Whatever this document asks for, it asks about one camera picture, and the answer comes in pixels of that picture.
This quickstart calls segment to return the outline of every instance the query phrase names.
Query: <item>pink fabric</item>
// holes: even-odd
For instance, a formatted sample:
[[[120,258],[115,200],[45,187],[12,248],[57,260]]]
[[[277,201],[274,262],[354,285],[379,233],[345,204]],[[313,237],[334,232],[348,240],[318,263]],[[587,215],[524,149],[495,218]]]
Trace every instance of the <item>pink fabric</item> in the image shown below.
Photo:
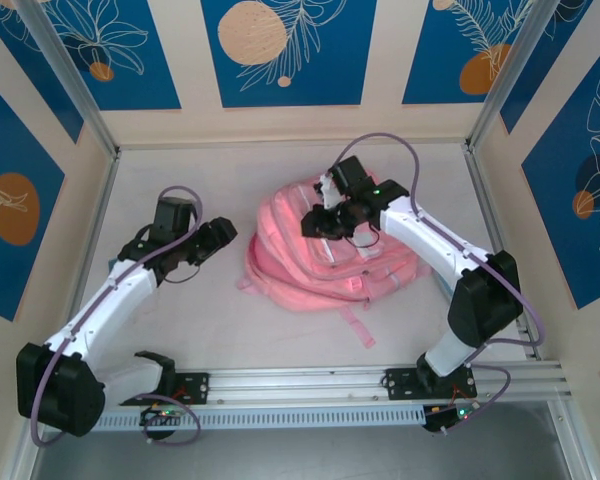
[[[348,242],[304,238],[302,217],[321,200],[313,189],[318,178],[278,190],[262,202],[258,230],[245,258],[245,279],[238,288],[261,293],[288,310],[306,312],[339,309],[366,348],[375,341],[348,308],[365,308],[404,288],[419,273],[418,256],[396,239],[371,232],[378,241],[365,255]]]

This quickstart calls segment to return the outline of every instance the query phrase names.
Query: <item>wall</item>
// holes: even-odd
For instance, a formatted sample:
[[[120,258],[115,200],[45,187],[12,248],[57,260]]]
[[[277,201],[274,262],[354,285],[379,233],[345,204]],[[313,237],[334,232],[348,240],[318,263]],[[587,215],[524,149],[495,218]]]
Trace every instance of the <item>wall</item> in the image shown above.
[[[0,289],[4,288],[0,299],[6,302],[0,303],[1,471],[5,462],[12,460],[24,423],[16,406],[16,355],[27,342],[44,341],[68,315],[109,160],[88,128],[82,128],[79,135],[70,134],[73,130],[58,119],[67,118],[63,117],[67,110],[52,111],[48,99],[39,94],[1,38],[0,97],[6,101],[0,111],[0,169],[27,172],[36,188],[27,192],[24,203],[18,204],[16,199],[15,203],[0,204]],[[19,156],[14,155],[18,148]],[[43,157],[46,163],[39,163]],[[17,190],[15,185],[6,182],[0,188],[15,195],[10,190]],[[35,193],[37,204],[27,203]],[[29,238],[23,240],[23,229],[29,228],[28,219],[38,211],[31,227],[33,240],[24,245]],[[32,249],[31,254],[21,259],[27,248]],[[23,277],[23,291],[14,292]]]
[[[478,157],[523,288],[547,323],[545,354],[561,360],[600,452],[600,207],[582,201],[589,187],[578,178],[600,135],[589,111],[600,99],[600,0],[565,42],[511,133],[498,119]]]
[[[74,4],[82,6],[80,20],[57,0],[41,7],[117,141],[131,146],[349,138],[373,130],[464,138],[532,2]],[[476,29],[466,30],[462,5],[480,22]],[[494,19],[486,10],[478,15],[478,5]],[[507,12],[510,26],[490,30]],[[113,18],[125,25],[107,23]],[[89,32],[98,24],[106,24],[105,34],[92,46]],[[301,25],[297,36],[291,24]]]

